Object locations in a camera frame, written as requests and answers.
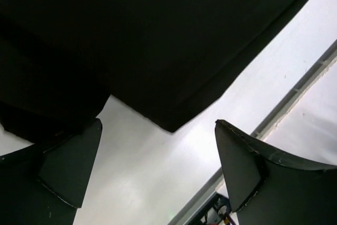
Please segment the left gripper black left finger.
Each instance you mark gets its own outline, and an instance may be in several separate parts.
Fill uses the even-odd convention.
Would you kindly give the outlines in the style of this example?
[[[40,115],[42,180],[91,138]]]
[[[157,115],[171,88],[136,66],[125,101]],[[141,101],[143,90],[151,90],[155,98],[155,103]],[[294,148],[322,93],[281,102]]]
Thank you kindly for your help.
[[[34,144],[1,156],[1,224],[73,224],[101,135],[95,119],[56,145]]]

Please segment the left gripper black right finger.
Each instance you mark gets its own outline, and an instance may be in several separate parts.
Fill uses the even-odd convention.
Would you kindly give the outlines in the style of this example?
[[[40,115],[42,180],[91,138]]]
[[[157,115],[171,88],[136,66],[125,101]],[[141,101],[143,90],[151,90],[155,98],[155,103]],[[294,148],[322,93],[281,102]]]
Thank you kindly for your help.
[[[336,224],[336,166],[280,150],[224,120],[215,137],[240,224]]]

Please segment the black trousers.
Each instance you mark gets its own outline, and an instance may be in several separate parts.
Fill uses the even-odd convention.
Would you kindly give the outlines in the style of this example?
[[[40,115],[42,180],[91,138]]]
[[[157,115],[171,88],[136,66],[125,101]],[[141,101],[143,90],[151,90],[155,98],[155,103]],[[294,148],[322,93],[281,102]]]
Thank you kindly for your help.
[[[82,132],[110,96],[175,132],[308,0],[1,0],[1,125]]]

